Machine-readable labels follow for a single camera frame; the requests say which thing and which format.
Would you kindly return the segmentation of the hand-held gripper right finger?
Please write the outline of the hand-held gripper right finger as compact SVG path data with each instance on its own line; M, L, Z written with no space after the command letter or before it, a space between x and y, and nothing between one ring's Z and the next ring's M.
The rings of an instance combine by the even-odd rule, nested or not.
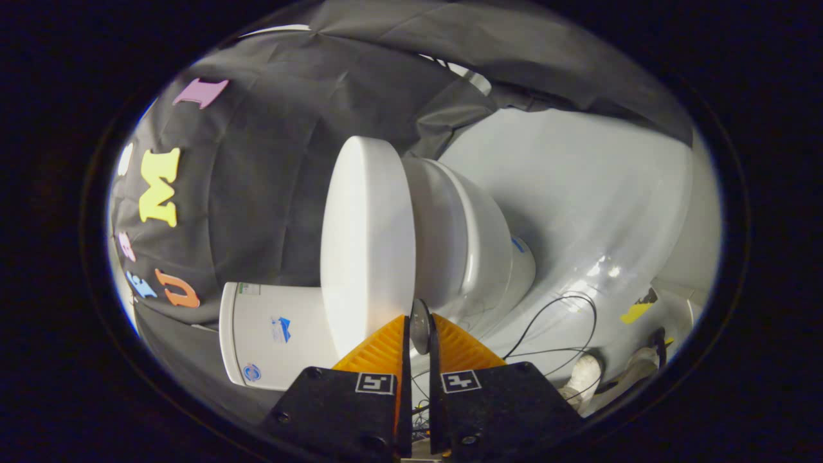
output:
M521 462L584 421L536 366L508 364L464 329L430 316L430 449L449 462Z

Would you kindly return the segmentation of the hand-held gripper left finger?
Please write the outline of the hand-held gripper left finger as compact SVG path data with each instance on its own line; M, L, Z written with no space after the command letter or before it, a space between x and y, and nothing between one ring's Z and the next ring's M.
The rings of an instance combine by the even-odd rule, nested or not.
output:
M400 316L334 367L306 367L264 420L280 449L309 462L397 462L412 447L410 320Z

